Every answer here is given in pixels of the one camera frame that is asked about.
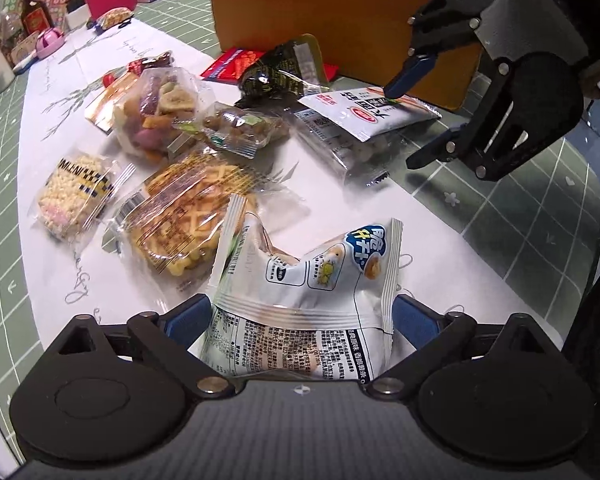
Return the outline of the small wooden box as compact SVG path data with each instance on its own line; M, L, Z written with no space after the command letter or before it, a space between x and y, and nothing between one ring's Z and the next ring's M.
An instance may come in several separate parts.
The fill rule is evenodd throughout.
M35 52L36 50L36 42L38 41L38 36L40 34L38 32L34 32L33 34L27 36L10 51L10 57L12 58L12 64L16 65L22 62L25 58Z

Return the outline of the yellow cracker snack bag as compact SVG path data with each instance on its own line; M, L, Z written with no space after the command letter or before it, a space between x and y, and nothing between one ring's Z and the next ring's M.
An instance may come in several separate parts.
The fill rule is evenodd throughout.
M245 210L273 232L309 215L309 205L285 181L236 157L191 152L122 200L102 248L119 255L149 301L174 304L192 296L210 275L230 196L242 197Z

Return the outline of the white blue snack bag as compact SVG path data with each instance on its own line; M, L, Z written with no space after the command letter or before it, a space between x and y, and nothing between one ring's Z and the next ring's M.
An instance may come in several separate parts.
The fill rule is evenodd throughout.
M389 367L402 233L400 220L382 219L294 258L245 197L230 196L200 358L225 376L288 370L368 384Z

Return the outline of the mixed dried fruit bag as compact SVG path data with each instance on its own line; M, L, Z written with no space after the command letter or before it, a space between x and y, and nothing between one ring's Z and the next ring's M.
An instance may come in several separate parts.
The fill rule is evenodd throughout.
M112 132L122 152L160 162L169 146L215 102L212 88L181 67L148 68L114 106Z

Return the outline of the clear hawthorn ball bag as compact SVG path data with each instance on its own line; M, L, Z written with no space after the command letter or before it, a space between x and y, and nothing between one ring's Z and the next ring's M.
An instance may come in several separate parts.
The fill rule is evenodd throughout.
M345 185L370 188L387 180L403 145L401 133L394 131L362 142L309 108L288 118L298 137Z

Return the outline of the pink round gadget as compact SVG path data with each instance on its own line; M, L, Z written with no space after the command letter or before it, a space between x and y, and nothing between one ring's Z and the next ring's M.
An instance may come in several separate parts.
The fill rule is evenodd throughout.
M39 60L44 60L65 44L64 33L56 27L40 32L35 43L35 53Z

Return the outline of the red peanut snack bag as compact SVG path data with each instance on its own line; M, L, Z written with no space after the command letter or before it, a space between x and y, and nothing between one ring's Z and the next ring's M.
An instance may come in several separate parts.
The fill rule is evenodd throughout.
M308 84L326 87L339 73L339 67L323 63L309 44L286 44L268 50L231 48L222 53L202 73L204 80L223 84Z

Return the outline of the green grid tablecloth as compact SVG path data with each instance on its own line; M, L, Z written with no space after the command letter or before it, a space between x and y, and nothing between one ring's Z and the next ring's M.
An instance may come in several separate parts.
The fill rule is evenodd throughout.
M208 65L219 54L211 0L159 0L143 4L134 12L131 24L136 22L158 29L208 55ZM201 72L193 75L200 79ZM7 445L16 442L9 418L12 396L50 345L41 344L35 329L19 234L18 153L27 80L28 74L17 77L0 94L0 430ZM102 90L101 80L92 82L83 90L73 91L68 99L70 110L83 110L85 114L87 105ZM240 96L239 90L231 84L206 84L215 94L215 103L233 103ZM413 174L443 166L457 177L468 180L478 190L506 180L516 183L518 191L511 205L506 205L501 195L494 196L491 203L506 220L521 230L530 252L529 263L539 271L541 278L550 282L553 300L544 308L544 320L537 321L556 344L562 344L588 282L598 267L600 165L588 156L588 148L593 145L596 133L593 118L583 119L568 136L495 182L478 179L456 159L433 162L416 170L408 169L405 163L408 156L446 129L467 122L488 87L486 77L475 76L458 112L438 110L441 114L439 119L419 122L397 131L401 133L403 142L399 154L404 155L405 168ZM307 107L299 103L288 105L284 117L289 120L289 113L304 108ZM298 136L289 120L289 136L294 134ZM204 150L240 157L192 142L178 158L155 162L155 172L191 152Z

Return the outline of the small nut snack bag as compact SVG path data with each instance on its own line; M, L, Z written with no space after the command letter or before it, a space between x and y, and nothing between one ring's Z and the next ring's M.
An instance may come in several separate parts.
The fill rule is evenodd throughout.
M221 103L213 103L198 118L174 119L172 126L212 148L248 159L289 136L289 126L281 117Z

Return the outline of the puffed rice snack bag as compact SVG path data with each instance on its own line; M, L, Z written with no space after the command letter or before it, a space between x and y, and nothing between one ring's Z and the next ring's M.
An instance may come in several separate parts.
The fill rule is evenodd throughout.
M57 243L82 249L135 171L133 164L73 148L36 192L30 218Z

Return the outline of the patterned card board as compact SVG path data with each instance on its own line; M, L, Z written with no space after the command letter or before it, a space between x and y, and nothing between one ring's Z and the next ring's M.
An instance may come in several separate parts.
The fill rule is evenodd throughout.
M67 13L66 3L68 0L40 0L43 1L50 16L52 17L56 27L60 29L65 28L65 17ZM3 8L7 8L10 12L20 13L21 2L20 0L3 0Z

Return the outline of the small snack pack far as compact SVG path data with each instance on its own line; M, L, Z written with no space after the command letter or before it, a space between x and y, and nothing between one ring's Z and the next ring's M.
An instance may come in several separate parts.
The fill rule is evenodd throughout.
M101 34L102 32L106 32L106 30L113 28L114 26L126 23L133 17L133 15L133 11L126 6L113 8L102 14L102 16L95 21L96 32Z

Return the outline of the orange cardboard box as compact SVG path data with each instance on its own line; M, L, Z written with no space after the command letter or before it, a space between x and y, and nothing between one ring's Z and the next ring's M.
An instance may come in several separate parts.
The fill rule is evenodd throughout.
M412 41L408 22L430 0L211 0L223 50L267 51L313 35L340 74L382 87L399 73Z

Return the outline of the brown liquor bottle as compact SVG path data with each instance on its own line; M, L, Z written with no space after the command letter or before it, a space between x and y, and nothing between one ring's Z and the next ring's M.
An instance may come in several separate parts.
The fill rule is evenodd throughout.
M50 11L41 0L21 0L20 18L28 35L39 34L54 27Z

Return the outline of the white red-logo snack packet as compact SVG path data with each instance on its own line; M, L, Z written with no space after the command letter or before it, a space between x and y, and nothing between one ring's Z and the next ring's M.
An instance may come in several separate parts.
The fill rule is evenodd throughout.
M435 107L411 96L388 99L379 87L309 94L299 102L361 142L441 117Z

